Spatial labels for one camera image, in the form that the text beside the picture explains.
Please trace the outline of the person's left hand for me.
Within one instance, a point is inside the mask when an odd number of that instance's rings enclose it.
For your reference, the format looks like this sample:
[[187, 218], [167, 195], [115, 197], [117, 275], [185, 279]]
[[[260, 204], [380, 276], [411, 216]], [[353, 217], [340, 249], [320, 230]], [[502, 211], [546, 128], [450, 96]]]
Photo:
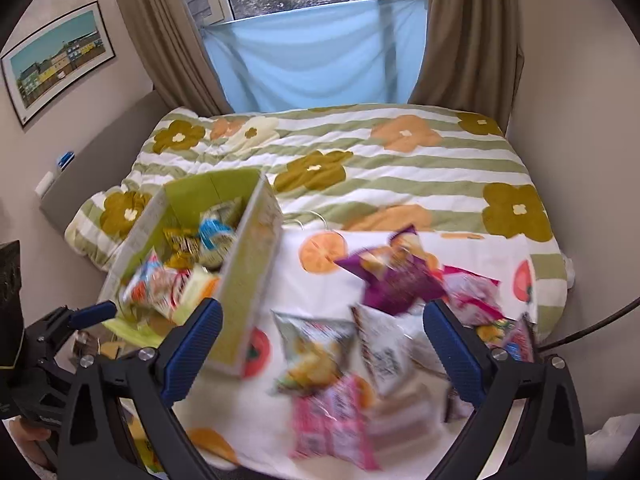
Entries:
[[52, 469], [50, 460], [40, 446], [41, 442], [51, 437], [49, 428], [36, 426], [23, 417], [10, 419], [6, 426], [26, 458], [44, 469]]

